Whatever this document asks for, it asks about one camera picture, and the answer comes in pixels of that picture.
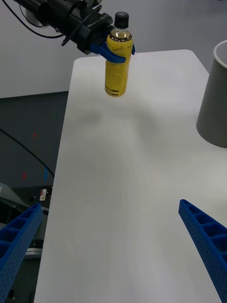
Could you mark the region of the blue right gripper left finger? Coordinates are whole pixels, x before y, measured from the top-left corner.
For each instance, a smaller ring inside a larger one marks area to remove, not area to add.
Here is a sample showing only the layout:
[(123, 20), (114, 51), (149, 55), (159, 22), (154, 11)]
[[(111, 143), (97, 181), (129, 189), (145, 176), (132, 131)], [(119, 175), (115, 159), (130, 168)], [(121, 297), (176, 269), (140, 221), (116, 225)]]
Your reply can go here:
[(27, 249), (42, 221), (37, 203), (0, 230), (0, 302), (5, 302)]

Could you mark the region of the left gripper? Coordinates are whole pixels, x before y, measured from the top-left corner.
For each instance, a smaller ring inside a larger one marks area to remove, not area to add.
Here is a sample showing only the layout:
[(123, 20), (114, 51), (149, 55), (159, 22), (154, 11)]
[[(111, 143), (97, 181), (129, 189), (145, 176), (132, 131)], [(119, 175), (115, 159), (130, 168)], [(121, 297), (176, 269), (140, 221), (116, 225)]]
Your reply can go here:
[[(84, 54), (95, 53), (104, 57), (111, 63), (125, 63), (126, 58), (118, 56), (109, 50), (106, 40), (107, 34), (112, 30), (113, 18), (106, 13), (94, 14), (87, 20), (77, 33), (77, 48)], [(132, 45), (131, 54), (136, 53)]]

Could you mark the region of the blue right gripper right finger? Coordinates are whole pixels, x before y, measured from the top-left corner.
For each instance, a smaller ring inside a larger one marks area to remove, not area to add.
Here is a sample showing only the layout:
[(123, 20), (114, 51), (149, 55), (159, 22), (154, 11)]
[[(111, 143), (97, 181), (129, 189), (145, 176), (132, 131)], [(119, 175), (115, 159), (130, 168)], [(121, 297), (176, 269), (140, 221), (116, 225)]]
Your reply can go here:
[(227, 302), (227, 229), (202, 210), (180, 200), (178, 213), (221, 302)]

